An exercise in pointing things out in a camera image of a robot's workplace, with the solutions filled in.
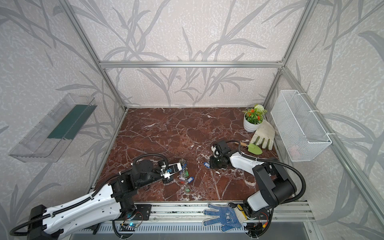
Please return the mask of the steel key ring disc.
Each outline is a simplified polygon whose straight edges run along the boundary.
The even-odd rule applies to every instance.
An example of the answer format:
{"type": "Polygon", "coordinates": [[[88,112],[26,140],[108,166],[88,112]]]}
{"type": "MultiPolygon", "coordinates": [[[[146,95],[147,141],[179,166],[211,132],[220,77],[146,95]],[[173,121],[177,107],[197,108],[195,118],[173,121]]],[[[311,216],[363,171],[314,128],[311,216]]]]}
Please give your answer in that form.
{"type": "Polygon", "coordinates": [[[184,186],[185,193],[188,194],[191,192],[190,184],[194,181],[195,178],[189,174],[186,160],[181,159],[180,164],[181,164],[182,170],[180,171],[179,180],[181,184],[184,186]]]}

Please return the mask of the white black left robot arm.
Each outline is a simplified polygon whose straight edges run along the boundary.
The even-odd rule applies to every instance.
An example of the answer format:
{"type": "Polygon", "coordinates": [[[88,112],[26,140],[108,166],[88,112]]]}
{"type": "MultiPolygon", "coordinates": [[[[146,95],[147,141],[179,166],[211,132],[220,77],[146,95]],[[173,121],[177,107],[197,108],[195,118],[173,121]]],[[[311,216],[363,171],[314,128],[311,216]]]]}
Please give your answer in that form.
{"type": "Polygon", "coordinates": [[[55,207],[34,207],[29,220],[11,229],[10,235],[61,240],[81,229],[128,217],[137,210],[133,196],[139,189],[159,181],[170,183],[182,169],[180,163],[170,164],[164,155],[141,155],[130,169],[110,177],[91,193],[55,207]]]}

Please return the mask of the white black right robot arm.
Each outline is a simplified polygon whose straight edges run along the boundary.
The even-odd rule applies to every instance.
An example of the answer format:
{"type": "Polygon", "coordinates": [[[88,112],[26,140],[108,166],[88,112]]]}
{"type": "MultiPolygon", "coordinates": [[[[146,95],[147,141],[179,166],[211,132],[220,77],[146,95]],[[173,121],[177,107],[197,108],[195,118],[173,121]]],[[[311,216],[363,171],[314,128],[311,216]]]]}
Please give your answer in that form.
{"type": "Polygon", "coordinates": [[[238,141],[219,141],[211,149],[213,155],[209,164],[212,169],[230,166],[255,177],[259,190],[244,200],[242,206],[247,218],[254,219],[262,209],[295,202],[307,189],[305,178],[297,169],[277,158],[261,159],[245,154],[238,141]]]}

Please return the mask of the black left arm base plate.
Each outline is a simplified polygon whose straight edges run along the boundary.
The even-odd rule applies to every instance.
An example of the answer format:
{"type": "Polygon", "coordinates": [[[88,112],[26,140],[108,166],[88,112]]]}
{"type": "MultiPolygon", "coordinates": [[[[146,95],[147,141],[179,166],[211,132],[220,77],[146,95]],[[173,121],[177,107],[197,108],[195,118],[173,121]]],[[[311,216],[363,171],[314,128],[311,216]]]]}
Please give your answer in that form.
{"type": "Polygon", "coordinates": [[[136,211],[129,218],[130,221],[148,221],[150,218],[152,205],[151,204],[138,204],[136,211]]]}

